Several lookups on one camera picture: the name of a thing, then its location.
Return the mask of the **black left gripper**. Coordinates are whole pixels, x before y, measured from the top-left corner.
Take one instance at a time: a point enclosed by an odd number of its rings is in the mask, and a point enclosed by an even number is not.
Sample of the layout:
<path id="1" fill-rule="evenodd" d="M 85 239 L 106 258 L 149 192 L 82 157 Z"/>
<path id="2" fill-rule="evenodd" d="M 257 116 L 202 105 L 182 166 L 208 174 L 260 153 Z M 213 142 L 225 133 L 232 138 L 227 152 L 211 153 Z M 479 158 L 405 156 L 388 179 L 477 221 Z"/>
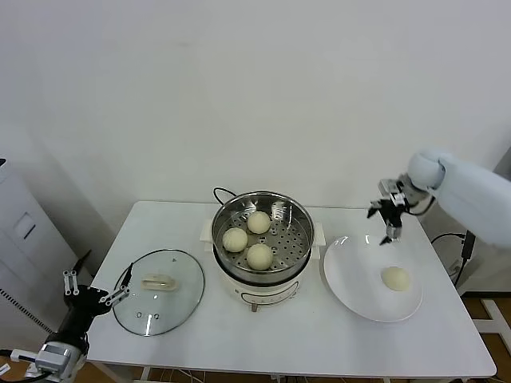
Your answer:
<path id="1" fill-rule="evenodd" d="M 127 267 L 120 286 L 111 294 L 105 290 L 78 285 L 77 276 L 91 253 L 92 251 L 88 250 L 76 261 L 71 270 L 62 272 L 64 301 L 68 312 L 55 333 L 56 342 L 67 345 L 88 345 L 87 333 L 95 317 L 109 312 L 110 308 L 106 304 L 118 304 L 129 296 L 133 263 Z"/>

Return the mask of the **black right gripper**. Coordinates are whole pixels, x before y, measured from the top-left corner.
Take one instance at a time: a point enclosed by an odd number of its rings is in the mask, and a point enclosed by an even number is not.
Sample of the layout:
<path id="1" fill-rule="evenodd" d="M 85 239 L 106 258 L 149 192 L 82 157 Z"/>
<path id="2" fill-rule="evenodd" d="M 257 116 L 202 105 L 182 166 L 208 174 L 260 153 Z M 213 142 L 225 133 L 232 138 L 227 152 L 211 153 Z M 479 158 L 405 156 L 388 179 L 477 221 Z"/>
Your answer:
<path id="1" fill-rule="evenodd" d="M 395 205 L 390 199 L 381 199 L 379 201 L 370 202 L 370 207 L 367 211 L 366 217 L 369 219 L 376 213 L 379 213 L 386 224 L 386 235 L 381 240 L 380 245 L 392 243 L 401 237 L 401 215 L 407 212 L 407 202 L 398 205 Z"/>

